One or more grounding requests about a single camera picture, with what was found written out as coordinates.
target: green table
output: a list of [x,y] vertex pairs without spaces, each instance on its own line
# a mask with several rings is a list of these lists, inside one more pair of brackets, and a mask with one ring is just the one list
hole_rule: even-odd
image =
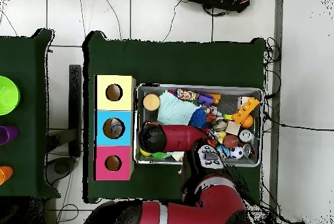
[[[264,86],[263,39],[251,43],[142,42],[106,40],[99,31],[90,32],[83,44],[84,178],[87,202],[97,198],[144,198],[179,200],[180,166],[136,164],[130,181],[93,181],[94,75],[131,75],[137,84],[187,84],[205,86]],[[232,168],[236,180],[244,179],[248,195],[260,198],[260,166]]]
[[0,165],[14,169],[0,186],[0,196],[59,197],[44,178],[47,153],[46,50],[53,32],[39,29],[31,37],[0,37],[0,75],[20,89],[21,100],[0,125],[15,125],[20,136],[0,146]]

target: pink box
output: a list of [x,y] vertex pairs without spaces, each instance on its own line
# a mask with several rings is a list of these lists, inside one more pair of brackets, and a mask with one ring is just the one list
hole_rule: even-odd
[[[106,168],[106,160],[109,156],[118,156],[121,167],[117,171]],[[96,180],[130,180],[134,169],[131,146],[97,146],[95,159]]]

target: teal towel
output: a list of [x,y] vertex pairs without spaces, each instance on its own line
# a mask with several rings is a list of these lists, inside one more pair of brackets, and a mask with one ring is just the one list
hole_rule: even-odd
[[192,114],[197,109],[195,104],[182,101],[165,91],[160,96],[158,122],[169,125],[188,125]]

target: bowl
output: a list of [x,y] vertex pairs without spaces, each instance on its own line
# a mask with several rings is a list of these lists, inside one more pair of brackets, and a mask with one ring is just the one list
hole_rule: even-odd
[[7,77],[0,76],[0,116],[9,114],[20,102],[20,91]]

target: shape sorter box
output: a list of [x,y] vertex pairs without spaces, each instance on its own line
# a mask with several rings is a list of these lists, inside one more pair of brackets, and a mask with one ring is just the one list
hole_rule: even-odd
[[[106,161],[111,156],[119,158],[119,168],[115,171],[110,171],[106,167]],[[130,180],[134,169],[134,159],[132,158],[131,146],[97,146],[95,157],[95,180],[108,181]]]
[[[119,138],[108,138],[103,132],[104,124],[112,118],[123,123],[124,132]],[[133,111],[97,111],[97,146],[131,146],[133,131]]]
[[[136,80],[132,76],[96,75],[97,110],[131,111],[133,110]],[[108,98],[108,88],[118,89],[119,98]]]

